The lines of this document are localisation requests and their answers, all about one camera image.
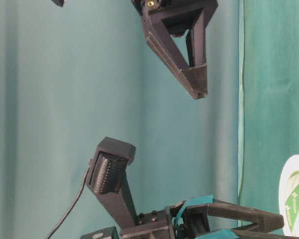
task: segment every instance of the teal tape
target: teal tape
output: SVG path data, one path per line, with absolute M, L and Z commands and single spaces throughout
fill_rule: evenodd
M 174 219 L 174 228 L 177 229 L 178 228 L 178 221 L 181 217 L 181 215 L 183 215 L 184 210 L 189 207 L 189 206 L 196 206 L 196 205 L 204 205 L 206 203 L 213 203 L 214 200 L 214 196 L 213 195 L 209 195 L 209 196 L 202 196 L 199 198 L 191 198 L 188 199 L 183 206 L 181 207 L 181 209 L 179 210 L 179 212 L 177 213 L 175 219 Z
M 234 234 L 231 230 L 218 230 L 212 233 L 204 234 L 196 239 L 238 239 L 239 236 Z

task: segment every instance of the black plastic part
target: black plastic part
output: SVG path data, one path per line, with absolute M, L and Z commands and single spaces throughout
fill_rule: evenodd
M 80 237 L 80 239 L 119 239 L 118 232 L 115 227 L 104 228 L 96 232 L 88 233 Z
M 142 26 L 148 46 L 169 68 L 194 99 L 207 95 L 205 30 L 218 3 L 217 0 L 133 0 L 137 11 L 142 8 Z M 187 30 L 186 45 L 189 64 L 172 36 Z
M 56 5 L 63 7 L 65 0 L 52 0 Z
M 126 167 L 134 160 L 135 147 L 105 137 L 98 145 L 86 185 L 122 228 L 136 225 L 136 211 L 126 177 Z

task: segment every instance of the blue tape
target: blue tape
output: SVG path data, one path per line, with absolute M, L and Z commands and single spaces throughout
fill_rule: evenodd
M 204 234 L 196 239 L 238 239 L 239 236 L 234 234 L 231 230 L 223 229 L 212 233 Z

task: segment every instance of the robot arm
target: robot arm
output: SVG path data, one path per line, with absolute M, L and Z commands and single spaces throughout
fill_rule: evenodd
M 208 216 L 251 222 L 231 229 L 242 239 L 294 239 L 267 234 L 284 226 L 281 215 L 246 208 L 214 199 L 211 203 L 188 206 L 182 212 L 178 230 L 173 219 L 185 201 L 161 211 L 136 215 L 126 177 L 126 167 L 134 160 L 135 147 L 106 137 L 90 160 L 86 185 L 121 228 L 121 239 L 196 239 L 211 232 Z M 83 235 L 81 239 L 118 239 L 115 227 Z

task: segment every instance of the green label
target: green label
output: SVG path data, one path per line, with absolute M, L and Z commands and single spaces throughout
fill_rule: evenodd
M 290 231 L 294 229 L 297 215 L 299 213 L 299 184 L 292 191 L 286 201 L 286 216 Z

